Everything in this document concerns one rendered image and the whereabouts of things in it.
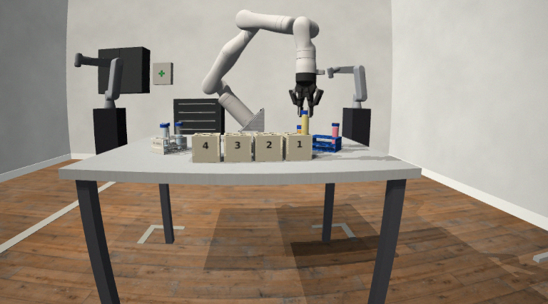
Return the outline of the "blue tube rack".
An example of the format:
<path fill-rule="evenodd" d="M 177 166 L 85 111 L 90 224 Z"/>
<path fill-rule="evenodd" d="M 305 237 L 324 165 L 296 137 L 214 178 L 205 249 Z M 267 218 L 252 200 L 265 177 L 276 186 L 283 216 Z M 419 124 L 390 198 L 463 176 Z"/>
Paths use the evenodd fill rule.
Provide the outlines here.
<path fill-rule="evenodd" d="M 333 139 L 335 140 L 335 144 L 332 142 L 325 142 L 325 141 L 316 141 L 316 138 L 325 138 L 325 139 Z M 325 151 L 325 152 L 331 152 L 336 153 L 341 150 L 341 143 L 342 143 L 342 136 L 338 137 L 332 137 L 332 136 L 326 136 L 326 135 L 313 135 L 313 151 Z M 323 147 L 327 146 L 327 147 Z M 333 148 L 330 148 L 333 147 Z M 335 151 L 334 151 L 335 148 Z"/>

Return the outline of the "beige bucket adapter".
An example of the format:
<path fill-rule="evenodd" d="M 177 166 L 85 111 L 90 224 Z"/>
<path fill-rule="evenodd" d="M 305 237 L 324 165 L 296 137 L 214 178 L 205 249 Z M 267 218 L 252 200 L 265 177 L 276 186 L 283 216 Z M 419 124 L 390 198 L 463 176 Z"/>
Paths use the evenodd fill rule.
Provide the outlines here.
<path fill-rule="evenodd" d="M 283 135 L 283 158 L 286 161 L 312 160 L 313 135 L 297 132 L 281 132 Z"/>
<path fill-rule="evenodd" d="M 283 161 L 283 135 L 278 132 L 253 133 L 255 162 Z"/>
<path fill-rule="evenodd" d="M 224 133 L 224 163 L 252 162 L 250 133 Z"/>
<path fill-rule="evenodd" d="M 220 163 L 220 133 L 194 133 L 191 140 L 193 163 Z"/>

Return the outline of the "beige tube rack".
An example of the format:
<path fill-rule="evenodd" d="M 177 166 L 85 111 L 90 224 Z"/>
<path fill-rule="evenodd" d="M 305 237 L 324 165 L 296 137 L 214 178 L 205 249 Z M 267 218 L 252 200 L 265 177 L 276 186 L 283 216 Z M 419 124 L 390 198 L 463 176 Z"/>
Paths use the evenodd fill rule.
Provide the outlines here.
<path fill-rule="evenodd" d="M 183 143 L 182 144 L 176 144 L 176 139 L 178 138 L 183 138 Z M 174 142 L 170 142 L 170 144 L 168 144 L 168 146 L 164 147 L 164 141 L 168 141 L 168 140 L 174 140 Z M 170 137 L 168 137 L 168 139 L 161 139 L 161 137 L 158 137 L 158 138 L 152 138 L 151 139 L 151 146 L 152 146 L 152 153 L 159 153 L 159 154 L 163 154 L 163 155 L 166 155 L 166 154 L 169 154 L 169 153 L 176 153 L 176 152 L 180 152 L 180 151 L 186 151 L 188 150 L 187 149 L 187 136 L 183 136 L 183 137 L 176 137 L 176 135 L 172 135 Z M 178 148 L 178 146 L 182 146 L 181 149 Z M 166 152 L 164 152 L 164 149 L 167 149 L 168 150 Z"/>

